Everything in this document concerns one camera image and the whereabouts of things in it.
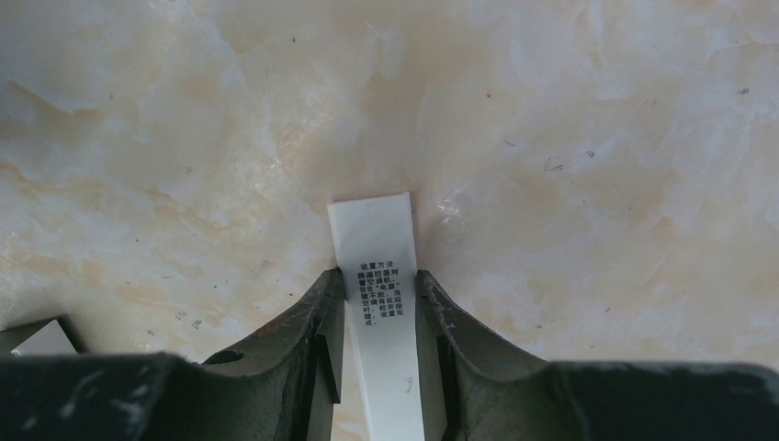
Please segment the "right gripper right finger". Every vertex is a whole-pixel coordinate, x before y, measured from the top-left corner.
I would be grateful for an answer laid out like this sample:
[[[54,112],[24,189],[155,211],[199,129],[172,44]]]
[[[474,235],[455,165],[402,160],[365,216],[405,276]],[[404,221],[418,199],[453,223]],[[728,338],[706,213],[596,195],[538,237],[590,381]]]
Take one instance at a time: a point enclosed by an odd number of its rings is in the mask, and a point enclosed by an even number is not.
[[[778,375],[744,363],[546,361],[415,277],[428,440],[775,440]]]

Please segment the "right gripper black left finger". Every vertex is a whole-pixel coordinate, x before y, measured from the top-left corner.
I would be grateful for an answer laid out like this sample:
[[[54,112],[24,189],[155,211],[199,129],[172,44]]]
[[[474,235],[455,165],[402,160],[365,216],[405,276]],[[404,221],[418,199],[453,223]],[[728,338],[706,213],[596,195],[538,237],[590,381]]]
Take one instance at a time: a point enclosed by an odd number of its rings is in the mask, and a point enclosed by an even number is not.
[[[327,440],[341,400],[344,276],[200,363],[170,353],[10,356],[4,440]]]

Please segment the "slim white remote control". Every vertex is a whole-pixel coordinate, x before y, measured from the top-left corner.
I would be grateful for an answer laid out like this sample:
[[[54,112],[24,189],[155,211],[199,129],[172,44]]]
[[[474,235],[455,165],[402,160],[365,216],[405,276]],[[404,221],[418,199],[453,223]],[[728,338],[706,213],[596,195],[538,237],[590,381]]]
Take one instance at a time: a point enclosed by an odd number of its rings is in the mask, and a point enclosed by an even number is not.
[[[86,352],[83,338],[66,315],[18,324],[1,331],[1,357],[59,356]]]

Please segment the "white remote battery cover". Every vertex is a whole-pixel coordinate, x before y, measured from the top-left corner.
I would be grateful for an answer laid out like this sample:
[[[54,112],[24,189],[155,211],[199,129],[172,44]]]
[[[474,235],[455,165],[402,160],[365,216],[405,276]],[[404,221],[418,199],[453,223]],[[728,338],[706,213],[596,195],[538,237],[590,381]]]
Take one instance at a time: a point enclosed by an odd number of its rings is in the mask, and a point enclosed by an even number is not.
[[[328,207],[371,440],[422,440],[417,271],[407,193]]]

